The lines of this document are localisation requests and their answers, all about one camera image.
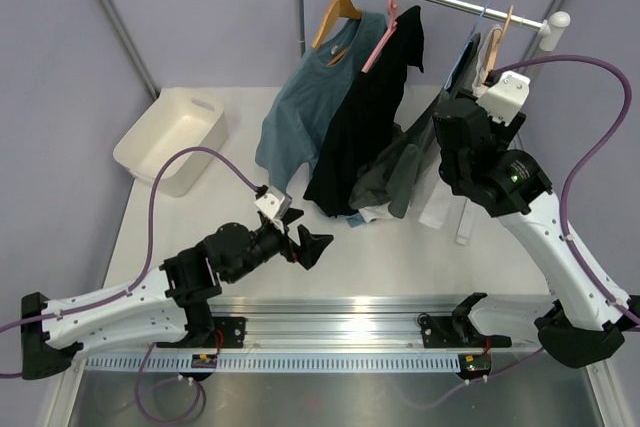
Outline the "beige plastic hanger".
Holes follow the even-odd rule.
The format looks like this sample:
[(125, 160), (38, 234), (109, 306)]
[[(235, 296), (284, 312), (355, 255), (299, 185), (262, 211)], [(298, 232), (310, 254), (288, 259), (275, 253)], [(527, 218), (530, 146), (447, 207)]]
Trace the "beige plastic hanger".
[(494, 25), (484, 38), (483, 44), (478, 52), (476, 75), (472, 82), (472, 91), (475, 95), (482, 93), (485, 89), (484, 82), (489, 72), (494, 69), (502, 40), (511, 23), (513, 11), (514, 6), (511, 5), (507, 11), (504, 23), (502, 25)]

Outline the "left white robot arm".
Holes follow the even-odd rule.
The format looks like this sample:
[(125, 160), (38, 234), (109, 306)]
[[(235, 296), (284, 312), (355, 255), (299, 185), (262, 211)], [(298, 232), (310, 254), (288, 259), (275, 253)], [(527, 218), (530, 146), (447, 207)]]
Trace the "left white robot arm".
[(227, 223), (195, 246), (128, 284), (60, 300), (39, 292), (21, 300), (21, 371), (40, 380), (67, 370), (94, 353), (139, 344), (194, 348), (210, 345), (216, 322), (210, 299), (276, 256), (311, 269), (334, 237), (300, 225), (293, 240), (287, 228), (267, 218), (251, 231)]

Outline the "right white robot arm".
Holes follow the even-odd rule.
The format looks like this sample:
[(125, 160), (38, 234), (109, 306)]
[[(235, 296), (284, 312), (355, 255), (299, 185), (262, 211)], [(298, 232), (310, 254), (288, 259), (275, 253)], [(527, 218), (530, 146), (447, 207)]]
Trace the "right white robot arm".
[(570, 368), (611, 358), (634, 325), (639, 298), (616, 290), (597, 264), (576, 259), (580, 238), (561, 222), (551, 181), (530, 154), (510, 146), (525, 114), (495, 121), (469, 96), (433, 102), (426, 114), (441, 179), (514, 236), (554, 294), (542, 302), (497, 302), (473, 293), (451, 314), (454, 336), (464, 344), (482, 337), (536, 342)]

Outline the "white t shirt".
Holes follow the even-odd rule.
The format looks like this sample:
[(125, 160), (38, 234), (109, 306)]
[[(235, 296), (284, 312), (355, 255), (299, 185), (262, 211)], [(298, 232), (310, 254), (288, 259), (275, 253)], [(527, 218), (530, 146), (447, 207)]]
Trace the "white t shirt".
[[(481, 35), (481, 45), (478, 52), (483, 44), (487, 32), (484, 34), (479, 33)], [(472, 82), (476, 75), (476, 61), (475, 70), (468, 75), (463, 88), (458, 94), (456, 94), (456, 96), (460, 94), (474, 94), (472, 91)], [(404, 217), (408, 217), (427, 227), (435, 229), (439, 229), (444, 225), (453, 199), (453, 196), (447, 192), (446, 185), (439, 177), (439, 161), (440, 148), (437, 145), (435, 136), (435, 142), (427, 151), (427, 166), (424, 171), (421, 172), (419, 179), (414, 186), (410, 205)], [(384, 206), (369, 207), (358, 212), (367, 223), (375, 220), (398, 219), (388, 214)]]

